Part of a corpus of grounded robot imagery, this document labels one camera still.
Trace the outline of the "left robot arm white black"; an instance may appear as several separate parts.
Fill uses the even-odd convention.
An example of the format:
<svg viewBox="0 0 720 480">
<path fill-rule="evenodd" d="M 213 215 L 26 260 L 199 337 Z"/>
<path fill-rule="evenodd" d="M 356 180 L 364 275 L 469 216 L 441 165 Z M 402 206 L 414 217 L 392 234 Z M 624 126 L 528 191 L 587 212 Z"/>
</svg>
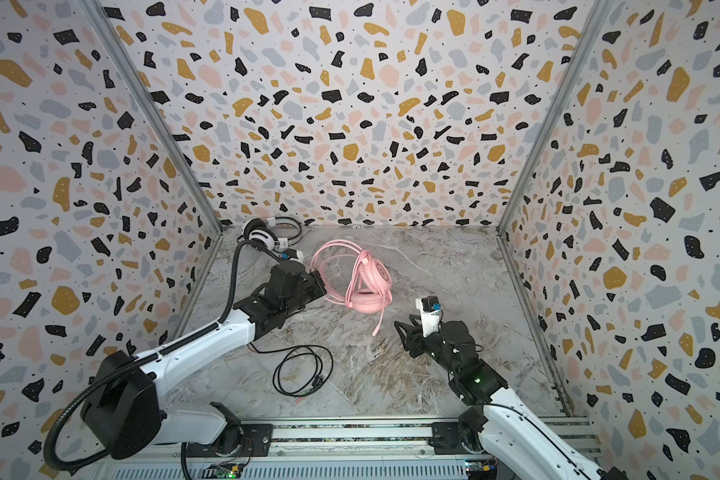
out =
<svg viewBox="0 0 720 480">
<path fill-rule="evenodd" d="M 307 304 L 323 297 L 316 271 L 292 260 L 274 265 L 269 281 L 204 327 L 162 347 L 130 356 L 118 351 L 100 366 L 98 378 L 126 366 L 132 371 L 93 392 L 81 418 L 113 459 L 129 458 L 148 446 L 197 444 L 222 456 L 240 451 L 244 431 L 238 417 L 218 402 L 196 409 L 169 404 L 166 394 L 216 359 L 283 327 Z"/>
</svg>

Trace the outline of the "white black headphones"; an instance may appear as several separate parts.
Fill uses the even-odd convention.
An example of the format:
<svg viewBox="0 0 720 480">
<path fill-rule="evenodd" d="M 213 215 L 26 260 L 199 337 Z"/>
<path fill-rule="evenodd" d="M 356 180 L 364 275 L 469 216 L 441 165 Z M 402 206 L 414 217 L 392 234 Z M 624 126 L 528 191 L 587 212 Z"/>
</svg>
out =
<svg viewBox="0 0 720 480">
<path fill-rule="evenodd" d="M 295 246 L 302 236 L 303 225 L 299 220 L 289 216 L 276 216 L 247 220 L 237 241 L 254 241 L 268 250 L 284 250 Z"/>
</svg>

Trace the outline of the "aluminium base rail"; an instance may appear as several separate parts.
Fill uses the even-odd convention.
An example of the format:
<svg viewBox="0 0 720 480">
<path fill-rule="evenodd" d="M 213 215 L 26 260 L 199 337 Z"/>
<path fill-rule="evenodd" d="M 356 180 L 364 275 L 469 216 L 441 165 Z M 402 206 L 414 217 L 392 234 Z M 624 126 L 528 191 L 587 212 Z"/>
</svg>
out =
<svg viewBox="0 0 720 480">
<path fill-rule="evenodd" d="M 213 459 L 191 447 L 149 447 L 126 460 L 105 460 L 95 479 L 516 479 L 489 453 L 440 448 L 455 421 L 443 417 L 265 419 L 241 456 Z"/>
</svg>

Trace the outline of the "pink headphones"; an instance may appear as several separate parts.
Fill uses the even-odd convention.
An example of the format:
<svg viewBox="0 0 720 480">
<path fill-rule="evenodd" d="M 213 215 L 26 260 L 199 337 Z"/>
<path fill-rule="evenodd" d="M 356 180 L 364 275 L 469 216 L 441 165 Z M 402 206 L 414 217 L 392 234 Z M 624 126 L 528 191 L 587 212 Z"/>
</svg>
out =
<svg viewBox="0 0 720 480">
<path fill-rule="evenodd" d="M 349 284 L 344 293 L 340 294 L 333 288 L 324 273 L 324 266 L 330 258 L 322 258 L 331 248 L 344 248 L 354 257 L 352 273 Z M 326 287 L 325 298 L 330 303 L 343 305 L 361 313 L 379 313 L 383 315 L 386 308 L 392 303 L 393 281 L 386 266 L 366 248 L 345 239 L 332 240 L 325 243 L 313 255 L 310 269 L 320 273 Z"/>
</svg>

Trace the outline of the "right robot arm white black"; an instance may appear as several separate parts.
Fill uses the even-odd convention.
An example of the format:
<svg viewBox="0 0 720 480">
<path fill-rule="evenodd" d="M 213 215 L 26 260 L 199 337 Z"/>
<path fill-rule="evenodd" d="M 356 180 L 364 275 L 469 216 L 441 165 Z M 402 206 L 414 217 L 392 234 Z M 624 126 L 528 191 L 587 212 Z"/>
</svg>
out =
<svg viewBox="0 0 720 480">
<path fill-rule="evenodd" d="M 601 468 L 549 428 L 521 401 L 509 383 L 478 354 L 461 321 L 439 324 L 425 335 L 418 317 L 394 327 L 413 358 L 426 356 L 448 374 L 451 391 L 468 406 L 459 416 L 458 441 L 469 451 L 486 452 L 521 479 L 624 479 Z"/>
</svg>

